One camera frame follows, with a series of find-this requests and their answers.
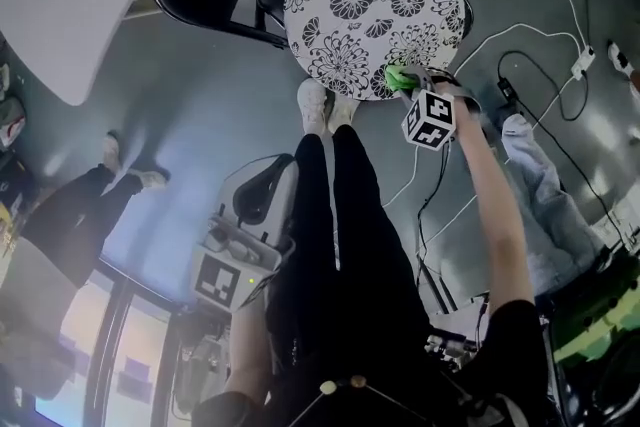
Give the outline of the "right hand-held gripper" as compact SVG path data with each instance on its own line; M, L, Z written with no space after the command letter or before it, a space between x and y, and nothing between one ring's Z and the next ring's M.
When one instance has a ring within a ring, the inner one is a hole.
M480 115L482 108L470 90L449 72L420 66L401 69L401 77L412 89L402 90L408 107L401 128L405 140L417 147L440 150L455 134L454 101L462 99L470 114Z

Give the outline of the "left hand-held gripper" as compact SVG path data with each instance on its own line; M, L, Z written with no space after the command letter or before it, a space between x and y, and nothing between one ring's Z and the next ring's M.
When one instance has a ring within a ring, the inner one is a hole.
M233 313L268 287L295 249L293 239L283 234L298 178L294 157L277 154L249 162L224 180L219 215L211 217L204 241L192 253L192 289L198 300Z

